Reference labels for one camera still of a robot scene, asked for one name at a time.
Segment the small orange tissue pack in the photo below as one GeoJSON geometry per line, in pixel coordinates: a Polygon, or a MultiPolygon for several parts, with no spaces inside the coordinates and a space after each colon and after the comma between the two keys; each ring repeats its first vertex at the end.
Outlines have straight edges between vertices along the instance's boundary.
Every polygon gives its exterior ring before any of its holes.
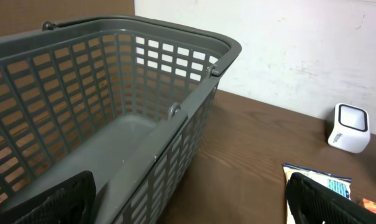
{"type": "Polygon", "coordinates": [[[367,210],[376,213],[376,202],[363,198],[359,204],[367,210]]]}

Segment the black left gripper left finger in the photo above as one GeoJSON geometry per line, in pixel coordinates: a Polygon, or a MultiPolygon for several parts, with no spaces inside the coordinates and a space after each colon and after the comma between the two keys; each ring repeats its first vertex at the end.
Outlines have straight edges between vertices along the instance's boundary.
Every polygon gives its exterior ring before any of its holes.
{"type": "Polygon", "coordinates": [[[95,197],[93,174],[85,170],[13,208],[0,212],[0,224],[89,223],[95,197]]]}

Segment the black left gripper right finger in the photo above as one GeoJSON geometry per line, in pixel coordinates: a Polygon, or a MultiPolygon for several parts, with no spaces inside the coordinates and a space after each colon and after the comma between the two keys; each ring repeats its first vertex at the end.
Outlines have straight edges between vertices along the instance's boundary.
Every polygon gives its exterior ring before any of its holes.
{"type": "Polygon", "coordinates": [[[294,172],[286,186],[286,199],[296,224],[376,224],[376,214],[294,172]]]}

